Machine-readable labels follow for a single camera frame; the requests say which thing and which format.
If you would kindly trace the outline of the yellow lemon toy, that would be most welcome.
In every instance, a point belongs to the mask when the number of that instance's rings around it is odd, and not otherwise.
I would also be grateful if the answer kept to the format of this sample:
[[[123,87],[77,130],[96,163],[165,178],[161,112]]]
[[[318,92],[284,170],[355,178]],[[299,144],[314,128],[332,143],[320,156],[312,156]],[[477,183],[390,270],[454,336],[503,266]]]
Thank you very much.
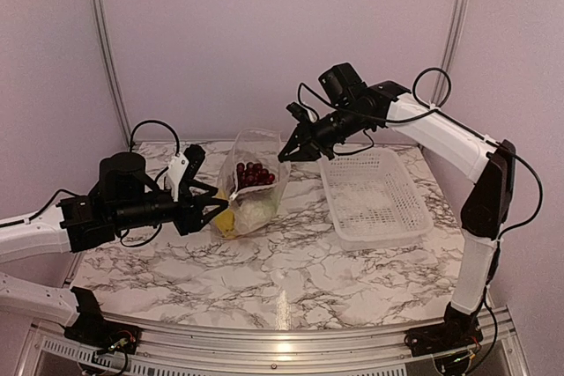
[[[235,213],[233,202],[230,197],[222,190],[217,193],[216,197],[218,199],[227,200],[227,208],[214,218],[213,223],[215,224],[222,238],[227,240],[234,240],[238,237],[238,233],[235,230]]]

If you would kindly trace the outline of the clear zip top bag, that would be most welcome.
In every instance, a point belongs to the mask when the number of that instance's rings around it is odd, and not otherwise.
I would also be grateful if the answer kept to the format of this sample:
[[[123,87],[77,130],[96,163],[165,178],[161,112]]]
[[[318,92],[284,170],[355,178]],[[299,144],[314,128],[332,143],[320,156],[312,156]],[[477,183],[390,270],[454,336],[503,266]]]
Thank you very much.
[[[219,170],[218,198],[228,207],[213,220],[219,235],[236,239],[272,221],[289,181],[291,167],[278,161],[281,134],[268,129],[245,129]]]

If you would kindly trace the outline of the white cauliflower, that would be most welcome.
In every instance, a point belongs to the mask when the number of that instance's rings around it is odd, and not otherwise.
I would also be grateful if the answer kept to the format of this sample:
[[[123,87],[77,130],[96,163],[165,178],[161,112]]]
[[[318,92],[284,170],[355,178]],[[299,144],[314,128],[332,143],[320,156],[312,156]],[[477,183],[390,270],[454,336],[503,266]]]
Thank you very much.
[[[246,200],[234,207],[234,229],[240,235],[267,225],[277,214],[278,206],[271,200]]]

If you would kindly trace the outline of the purple grape bunch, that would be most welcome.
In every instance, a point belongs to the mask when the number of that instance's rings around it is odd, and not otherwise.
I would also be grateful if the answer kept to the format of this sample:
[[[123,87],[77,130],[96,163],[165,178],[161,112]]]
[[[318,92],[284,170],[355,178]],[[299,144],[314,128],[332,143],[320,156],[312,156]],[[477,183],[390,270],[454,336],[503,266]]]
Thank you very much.
[[[260,162],[238,163],[235,168],[238,188],[272,185],[276,176]]]

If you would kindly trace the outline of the white plastic basket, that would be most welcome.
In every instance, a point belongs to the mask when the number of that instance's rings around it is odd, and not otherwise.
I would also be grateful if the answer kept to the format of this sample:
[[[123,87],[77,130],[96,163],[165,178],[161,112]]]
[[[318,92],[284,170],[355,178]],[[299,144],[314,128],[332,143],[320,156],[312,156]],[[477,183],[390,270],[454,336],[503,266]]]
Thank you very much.
[[[346,251],[419,242],[434,221],[400,157],[372,148],[319,161],[330,217]]]

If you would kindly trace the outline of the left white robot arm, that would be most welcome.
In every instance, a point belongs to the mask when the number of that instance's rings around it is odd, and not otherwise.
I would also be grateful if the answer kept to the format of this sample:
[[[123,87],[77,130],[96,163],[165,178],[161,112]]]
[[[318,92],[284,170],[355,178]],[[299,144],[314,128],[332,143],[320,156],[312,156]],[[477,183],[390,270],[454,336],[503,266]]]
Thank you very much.
[[[68,196],[30,217],[1,224],[1,261],[41,254],[79,253],[121,239],[142,227],[174,225],[180,235],[201,231],[228,202],[216,188],[189,181],[178,196],[161,188],[131,198],[106,200],[97,189]],[[53,288],[3,274],[1,309],[60,325],[67,338],[102,346],[125,337],[133,341],[137,328],[106,320],[92,291]]]

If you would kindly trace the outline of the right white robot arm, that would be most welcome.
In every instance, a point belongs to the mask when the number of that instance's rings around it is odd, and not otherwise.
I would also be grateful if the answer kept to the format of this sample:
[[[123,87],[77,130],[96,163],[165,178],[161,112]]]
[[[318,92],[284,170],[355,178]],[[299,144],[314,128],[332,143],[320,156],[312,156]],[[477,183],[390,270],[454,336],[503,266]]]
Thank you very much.
[[[311,120],[292,102],[287,111],[298,122],[278,159],[312,162],[333,159],[334,147],[365,129],[391,129],[447,160],[473,184],[461,209],[464,251],[456,288],[442,322],[411,328],[404,342],[414,357],[469,345],[482,339],[477,316],[500,258],[499,235],[513,194],[515,147],[497,143],[454,122],[438,106],[425,106],[393,81],[331,83],[332,113]]]

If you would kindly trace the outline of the right aluminium frame post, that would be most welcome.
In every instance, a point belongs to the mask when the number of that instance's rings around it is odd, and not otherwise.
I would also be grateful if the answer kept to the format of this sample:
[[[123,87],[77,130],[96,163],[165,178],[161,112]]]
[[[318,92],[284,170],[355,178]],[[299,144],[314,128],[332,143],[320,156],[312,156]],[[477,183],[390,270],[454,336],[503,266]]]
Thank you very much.
[[[469,0],[454,0],[449,30],[442,55],[441,68],[447,73],[451,72],[456,58],[456,52],[462,39],[464,22],[468,10]]]

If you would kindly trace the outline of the aluminium frame post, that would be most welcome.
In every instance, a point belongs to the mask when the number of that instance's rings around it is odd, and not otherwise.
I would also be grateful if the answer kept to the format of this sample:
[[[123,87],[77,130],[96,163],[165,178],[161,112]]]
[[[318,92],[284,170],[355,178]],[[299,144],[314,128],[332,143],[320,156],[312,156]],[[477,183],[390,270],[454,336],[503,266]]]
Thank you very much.
[[[468,10],[469,0],[454,0],[449,30],[442,55],[441,68],[447,73],[451,72],[456,58],[456,52],[462,39],[464,22]]]
[[[100,47],[102,66],[108,83],[110,98],[115,109],[118,128],[124,144],[129,146],[131,136],[130,120],[126,112],[117,68],[115,66],[104,0],[90,0],[90,2],[93,11],[94,27]]]

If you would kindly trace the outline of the front aluminium rail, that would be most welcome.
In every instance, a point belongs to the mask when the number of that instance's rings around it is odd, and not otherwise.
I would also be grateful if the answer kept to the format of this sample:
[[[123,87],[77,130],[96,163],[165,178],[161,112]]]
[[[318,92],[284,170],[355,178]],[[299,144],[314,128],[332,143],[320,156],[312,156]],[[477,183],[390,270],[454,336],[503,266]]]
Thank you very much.
[[[507,308],[481,312],[482,339],[442,352],[413,353],[421,323],[372,328],[267,330],[211,328],[126,318],[138,328],[125,355],[64,337],[34,321],[17,375],[527,375],[523,349]]]

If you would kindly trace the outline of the left aluminium frame post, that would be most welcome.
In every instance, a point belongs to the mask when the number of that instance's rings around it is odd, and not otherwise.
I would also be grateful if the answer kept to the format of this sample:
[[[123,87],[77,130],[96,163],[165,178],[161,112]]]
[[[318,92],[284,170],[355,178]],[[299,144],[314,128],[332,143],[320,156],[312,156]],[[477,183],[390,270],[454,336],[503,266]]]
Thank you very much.
[[[93,11],[94,27],[100,47],[102,66],[108,83],[110,98],[115,109],[118,128],[124,144],[129,146],[131,136],[130,120],[126,112],[117,68],[115,66],[104,0],[90,0],[90,2]]]

